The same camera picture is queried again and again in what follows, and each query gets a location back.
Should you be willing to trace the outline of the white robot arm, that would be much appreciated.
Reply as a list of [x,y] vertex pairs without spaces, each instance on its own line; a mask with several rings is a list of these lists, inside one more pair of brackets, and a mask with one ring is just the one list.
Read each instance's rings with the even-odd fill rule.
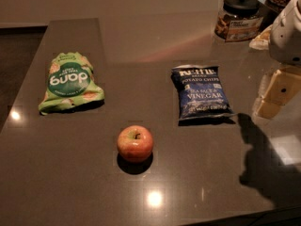
[[291,0],[249,46],[279,63],[262,77],[253,106],[256,116],[272,119],[301,90],[301,0]]

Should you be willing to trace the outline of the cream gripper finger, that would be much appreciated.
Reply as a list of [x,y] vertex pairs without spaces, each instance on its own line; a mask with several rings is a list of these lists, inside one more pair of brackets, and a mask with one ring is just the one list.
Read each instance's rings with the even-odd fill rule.
[[269,102],[266,97],[266,93],[270,88],[273,75],[273,72],[267,72],[263,75],[258,90],[258,96],[253,105],[254,111],[272,111],[276,107],[273,103]]
[[280,67],[274,71],[270,88],[266,93],[269,102],[276,107],[270,111],[255,111],[258,117],[272,119],[301,90],[301,68]]

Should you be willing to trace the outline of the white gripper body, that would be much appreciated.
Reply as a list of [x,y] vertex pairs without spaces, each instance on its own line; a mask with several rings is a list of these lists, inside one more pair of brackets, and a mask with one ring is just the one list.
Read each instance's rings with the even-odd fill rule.
[[283,9],[274,20],[269,53],[282,64],[301,65],[301,13],[298,7]]

